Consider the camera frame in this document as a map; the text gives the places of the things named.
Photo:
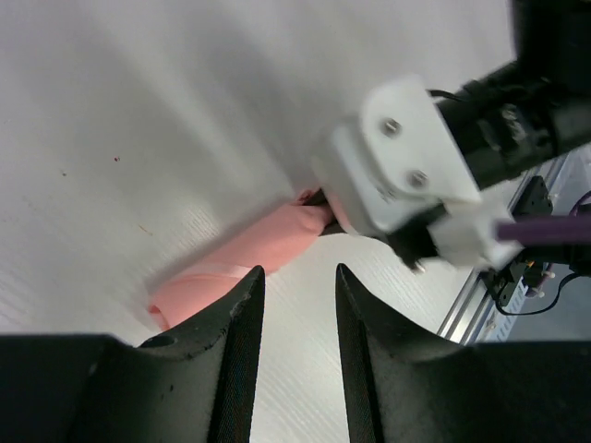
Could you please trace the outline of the pink cloth napkin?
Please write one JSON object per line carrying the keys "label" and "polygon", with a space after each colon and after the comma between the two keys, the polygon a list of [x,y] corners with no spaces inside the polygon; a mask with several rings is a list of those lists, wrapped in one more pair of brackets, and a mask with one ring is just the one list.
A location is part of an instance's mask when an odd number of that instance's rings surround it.
{"label": "pink cloth napkin", "polygon": [[343,231],[321,190],[307,190],[163,283],[148,312],[168,330],[224,297],[253,268],[273,274],[321,236]]}

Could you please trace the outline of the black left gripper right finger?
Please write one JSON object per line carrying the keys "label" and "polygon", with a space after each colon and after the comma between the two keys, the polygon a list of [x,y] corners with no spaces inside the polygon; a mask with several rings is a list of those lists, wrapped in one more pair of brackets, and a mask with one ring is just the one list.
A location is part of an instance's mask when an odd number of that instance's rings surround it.
{"label": "black left gripper right finger", "polygon": [[345,265],[335,302],[354,442],[586,442],[586,341],[462,345],[373,295]]}

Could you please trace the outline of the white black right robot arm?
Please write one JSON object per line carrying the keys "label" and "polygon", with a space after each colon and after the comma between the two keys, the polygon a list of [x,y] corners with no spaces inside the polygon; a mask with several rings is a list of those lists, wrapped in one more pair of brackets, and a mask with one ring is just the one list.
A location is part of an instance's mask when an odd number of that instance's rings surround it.
{"label": "white black right robot arm", "polygon": [[590,5],[514,1],[515,60],[449,93],[407,75],[372,90],[312,165],[328,233],[388,245],[411,268],[436,257],[502,268],[530,245],[589,240],[586,221],[513,216],[500,183],[590,140]]}

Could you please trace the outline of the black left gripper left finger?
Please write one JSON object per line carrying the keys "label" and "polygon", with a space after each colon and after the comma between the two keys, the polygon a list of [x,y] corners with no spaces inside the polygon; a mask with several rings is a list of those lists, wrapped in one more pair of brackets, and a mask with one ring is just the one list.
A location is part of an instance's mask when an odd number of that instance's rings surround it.
{"label": "black left gripper left finger", "polygon": [[246,442],[265,302],[252,269],[218,301],[134,347],[109,335],[5,335],[5,442]]}

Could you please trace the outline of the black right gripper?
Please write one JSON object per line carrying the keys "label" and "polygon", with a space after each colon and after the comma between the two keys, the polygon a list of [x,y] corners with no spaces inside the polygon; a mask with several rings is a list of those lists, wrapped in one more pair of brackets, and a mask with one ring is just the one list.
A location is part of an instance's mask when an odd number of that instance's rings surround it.
{"label": "black right gripper", "polygon": [[456,93],[427,91],[486,193],[590,139],[589,87],[526,73],[517,64]]}

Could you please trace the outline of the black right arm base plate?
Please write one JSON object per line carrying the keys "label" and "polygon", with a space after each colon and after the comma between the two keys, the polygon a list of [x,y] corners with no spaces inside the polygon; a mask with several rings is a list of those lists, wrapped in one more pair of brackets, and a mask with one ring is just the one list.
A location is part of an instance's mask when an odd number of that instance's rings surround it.
{"label": "black right arm base plate", "polygon": [[568,266],[571,273],[561,280],[548,306],[524,312],[524,317],[550,311],[567,283],[590,276],[590,194],[580,197],[566,215],[554,215],[552,211],[546,182],[536,175],[528,181],[513,208],[515,221],[501,222],[497,227],[500,240],[513,240],[523,248],[504,268],[481,273],[486,294],[506,317],[519,315],[506,309],[517,286],[521,283],[539,294],[556,264]]}

